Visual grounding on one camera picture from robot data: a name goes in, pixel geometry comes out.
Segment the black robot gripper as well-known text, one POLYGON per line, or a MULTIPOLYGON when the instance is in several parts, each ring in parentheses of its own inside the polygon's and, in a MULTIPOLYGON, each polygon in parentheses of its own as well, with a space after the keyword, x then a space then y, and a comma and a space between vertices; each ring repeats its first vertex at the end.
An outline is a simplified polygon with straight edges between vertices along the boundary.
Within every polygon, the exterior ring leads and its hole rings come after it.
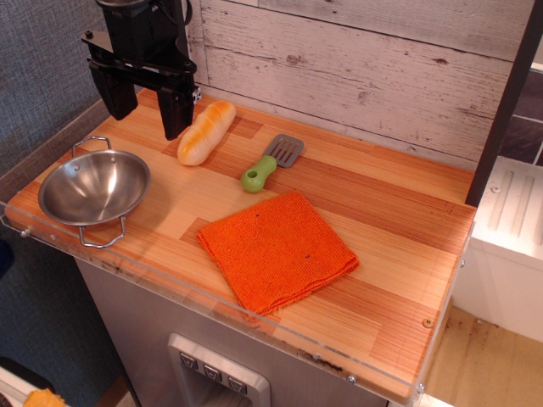
POLYGON ((81 36, 89 68, 109 114, 123 120, 137 107, 135 85, 157 92, 167 140, 193 123, 196 64, 188 57, 185 27, 190 1, 98 1, 106 31, 81 36))

